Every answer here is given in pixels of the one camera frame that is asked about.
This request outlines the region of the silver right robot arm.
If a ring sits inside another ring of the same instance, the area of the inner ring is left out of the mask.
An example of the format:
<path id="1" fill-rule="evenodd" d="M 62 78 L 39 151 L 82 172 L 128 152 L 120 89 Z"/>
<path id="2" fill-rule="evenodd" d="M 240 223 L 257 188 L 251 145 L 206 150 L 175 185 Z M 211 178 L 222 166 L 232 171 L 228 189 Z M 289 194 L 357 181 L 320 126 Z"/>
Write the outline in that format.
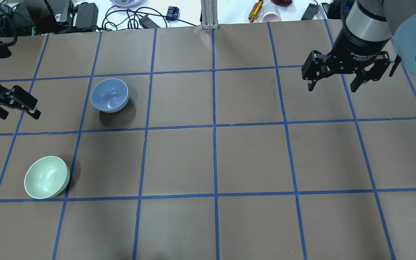
<path id="1" fill-rule="evenodd" d="M 354 74 L 351 92 L 378 81 L 392 64 L 392 76 L 403 63 L 416 76 L 416 0 L 357 0 L 331 51 L 310 52 L 302 79 L 312 91 L 318 81 L 334 74 Z"/>

